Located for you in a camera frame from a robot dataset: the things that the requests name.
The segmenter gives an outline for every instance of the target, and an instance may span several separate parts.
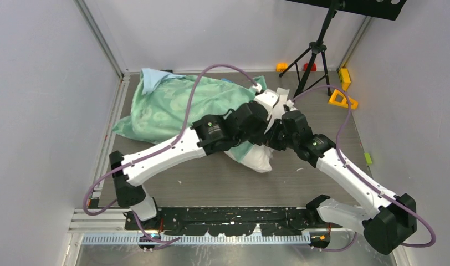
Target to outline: pillow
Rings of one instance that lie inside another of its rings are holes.
[[[176,76],[152,81],[142,71],[134,93],[130,116],[122,118],[112,129],[116,134],[133,140],[161,143],[176,136],[182,126],[192,85],[197,76]],[[264,77],[254,80],[266,89]],[[144,93],[144,84],[155,84],[150,93]],[[196,87],[188,117],[188,126],[204,115],[222,115],[254,99],[252,89],[235,83],[203,77]],[[271,149],[246,141],[231,148],[226,154],[257,172],[272,170]]]

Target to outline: metal table surface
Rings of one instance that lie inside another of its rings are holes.
[[[328,248],[341,248],[352,232],[332,231]],[[345,252],[319,252],[308,245],[182,245],[143,253],[136,245],[82,245],[77,266],[101,265],[397,265],[392,254],[374,251],[363,237]]]

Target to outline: cable clip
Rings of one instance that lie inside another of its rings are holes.
[[[292,107],[294,107],[294,102],[292,100],[287,100],[285,105],[287,105],[289,108],[292,108]]]
[[[263,91],[263,87],[259,83],[256,83],[256,86],[255,85],[251,86],[251,88],[253,88],[253,90],[255,90],[256,93],[260,93],[261,91]]]

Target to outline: red object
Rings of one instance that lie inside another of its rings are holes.
[[[303,65],[303,71],[305,71],[307,67],[308,67],[308,63],[304,64]],[[313,64],[313,66],[311,67],[311,71],[316,71],[316,65],[315,64]]]

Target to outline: tripod leg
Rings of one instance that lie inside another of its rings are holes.
[[[308,54],[308,52],[310,51],[310,47],[307,49],[307,50],[305,50],[304,52],[303,52],[303,54],[301,54],[299,57],[297,57],[297,59],[296,60],[294,60],[282,73],[280,73],[279,74],[279,77],[280,78],[282,78],[282,76],[285,74],[285,72],[287,72],[287,71],[289,71],[289,69],[291,68],[291,67],[293,67],[302,57],[304,57],[306,54]]]
[[[297,78],[299,79],[300,82],[300,73],[298,71],[298,64],[295,62],[295,69],[297,70]]]
[[[316,55],[312,53],[310,61],[308,62],[308,67],[306,68],[305,72],[303,73],[303,77],[301,78],[301,81],[299,83],[299,86],[297,87],[297,91],[294,94],[294,97],[302,93],[305,89],[306,81],[308,80],[308,77],[310,76],[311,66],[315,63]]]
[[[329,85],[328,67],[326,66],[325,51],[321,52],[321,57],[323,58],[323,69],[325,70],[326,84]],[[331,96],[331,89],[329,87],[328,87],[328,96]]]

